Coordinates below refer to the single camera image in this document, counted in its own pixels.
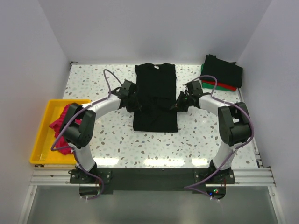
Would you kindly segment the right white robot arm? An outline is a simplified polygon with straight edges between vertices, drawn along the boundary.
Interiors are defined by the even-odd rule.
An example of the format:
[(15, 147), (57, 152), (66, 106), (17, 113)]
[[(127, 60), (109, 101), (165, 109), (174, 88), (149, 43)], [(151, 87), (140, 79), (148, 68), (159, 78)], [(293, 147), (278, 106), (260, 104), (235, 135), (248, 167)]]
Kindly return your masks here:
[(199, 81), (186, 84), (171, 111), (187, 112), (189, 107), (210, 112), (218, 117), (221, 144), (216, 156), (211, 160), (208, 178), (213, 183), (224, 179), (231, 169), (237, 150), (249, 144), (254, 137), (254, 128), (244, 102), (231, 103), (216, 98), (213, 93), (203, 92)]

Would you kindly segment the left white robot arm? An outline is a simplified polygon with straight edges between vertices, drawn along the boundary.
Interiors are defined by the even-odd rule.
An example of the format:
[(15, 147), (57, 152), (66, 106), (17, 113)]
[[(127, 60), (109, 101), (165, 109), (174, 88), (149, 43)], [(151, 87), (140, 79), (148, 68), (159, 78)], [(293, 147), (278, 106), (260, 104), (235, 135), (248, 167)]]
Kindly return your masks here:
[(90, 150), (94, 125), (97, 119), (112, 111), (126, 108), (128, 112), (141, 109), (137, 99), (137, 85), (125, 80), (108, 96), (87, 104), (72, 103), (62, 122), (58, 139), (63, 137), (71, 149), (76, 166), (81, 170), (80, 177), (92, 183), (97, 177), (97, 165)]

